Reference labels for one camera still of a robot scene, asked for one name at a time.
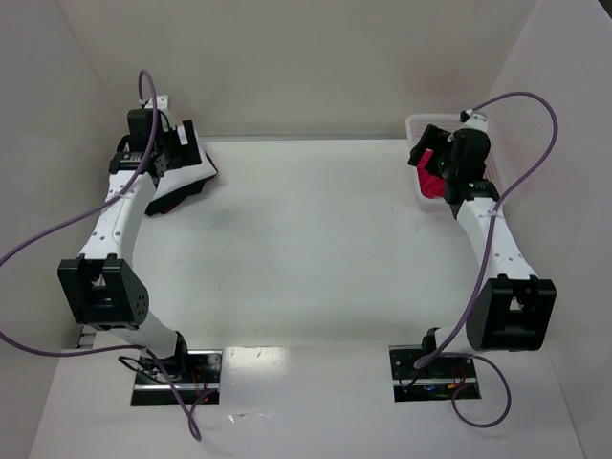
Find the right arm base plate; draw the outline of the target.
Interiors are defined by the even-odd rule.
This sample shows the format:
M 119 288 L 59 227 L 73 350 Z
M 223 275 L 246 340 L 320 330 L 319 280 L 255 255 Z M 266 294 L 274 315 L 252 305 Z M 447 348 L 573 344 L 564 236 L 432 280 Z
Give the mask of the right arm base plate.
M 416 369 L 423 355 L 418 346 L 390 346 L 388 349 L 395 403 L 450 401 L 481 398 L 474 363 L 466 358 L 442 358 Z

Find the red t-shirt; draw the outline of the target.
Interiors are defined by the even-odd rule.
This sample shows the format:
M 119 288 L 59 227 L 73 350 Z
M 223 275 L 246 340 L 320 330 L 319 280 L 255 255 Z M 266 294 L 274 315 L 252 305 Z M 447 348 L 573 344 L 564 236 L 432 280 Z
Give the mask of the red t-shirt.
M 431 200 L 444 198 L 445 182 L 442 178 L 432 175 L 426 170 L 433 151 L 426 149 L 421 160 L 417 164 L 418 184 L 422 195 Z

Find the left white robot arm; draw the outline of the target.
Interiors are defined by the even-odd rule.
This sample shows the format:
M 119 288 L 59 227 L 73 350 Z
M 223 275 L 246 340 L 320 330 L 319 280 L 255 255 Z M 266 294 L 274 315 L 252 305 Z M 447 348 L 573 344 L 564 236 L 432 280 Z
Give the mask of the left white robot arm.
M 150 103 L 127 114 L 128 132 L 109 164 L 105 207 L 74 258 L 57 276 L 76 323 L 110 332 L 170 372 L 186 371 L 186 339 L 150 310 L 150 295 L 132 267 L 146 217 L 167 214 L 203 191 L 218 169 L 191 120 L 173 123 Z

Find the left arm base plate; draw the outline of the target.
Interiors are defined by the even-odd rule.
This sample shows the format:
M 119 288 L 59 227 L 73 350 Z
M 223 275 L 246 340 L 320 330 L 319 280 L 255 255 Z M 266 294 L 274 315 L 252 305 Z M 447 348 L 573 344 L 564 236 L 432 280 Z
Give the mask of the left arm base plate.
M 120 356 L 119 361 L 135 373 L 131 406 L 178 404 L 166 377 L 153 360 L 146 357 L 135 359 Z M 218 405 L 222 363 L 221 349 L 192 350 L 186 355 L 184 367 L 169 361 L 164 362 L 164 367 L 187 406 Z

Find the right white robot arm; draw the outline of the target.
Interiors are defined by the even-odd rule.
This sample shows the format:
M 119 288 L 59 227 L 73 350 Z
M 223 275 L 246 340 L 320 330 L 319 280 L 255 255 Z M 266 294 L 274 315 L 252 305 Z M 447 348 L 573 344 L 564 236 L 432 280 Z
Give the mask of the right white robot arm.
M 514 241 L 502 197 L 485 176 L 490 149 L 483 130 L 430 124 L 410 151 L 410 165 L 442 181 L 444 200 L 481 263 L 466 310 L 453 328 L 427 333 L 417 369 L 443 354 L 537 351 L 546 337 L 557 289 Z

